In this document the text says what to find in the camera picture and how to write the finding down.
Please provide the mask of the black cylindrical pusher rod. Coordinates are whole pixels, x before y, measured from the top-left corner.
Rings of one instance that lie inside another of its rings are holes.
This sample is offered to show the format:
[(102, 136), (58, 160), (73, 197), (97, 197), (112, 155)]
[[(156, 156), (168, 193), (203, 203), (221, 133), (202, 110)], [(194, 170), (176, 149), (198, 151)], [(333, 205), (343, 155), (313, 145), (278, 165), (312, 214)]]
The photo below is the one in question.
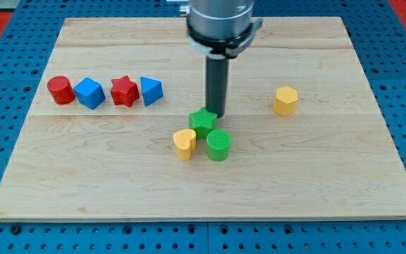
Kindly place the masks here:
[(207, 57), (205, 68), (206, 109), (221, 118), (226, 108), (229, 61)]

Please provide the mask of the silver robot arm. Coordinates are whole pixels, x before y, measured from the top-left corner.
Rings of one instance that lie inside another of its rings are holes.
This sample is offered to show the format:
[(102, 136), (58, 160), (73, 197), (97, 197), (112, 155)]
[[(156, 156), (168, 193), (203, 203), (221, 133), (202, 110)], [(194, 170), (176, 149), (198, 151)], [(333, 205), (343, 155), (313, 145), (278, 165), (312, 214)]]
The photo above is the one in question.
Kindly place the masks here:
[(179, 8), (190, 44), (205, 56), (205, 107), (226, 110), (229, 63), (253, 42), (263, 19), (252, 19), (253, 0), (189, 0)]

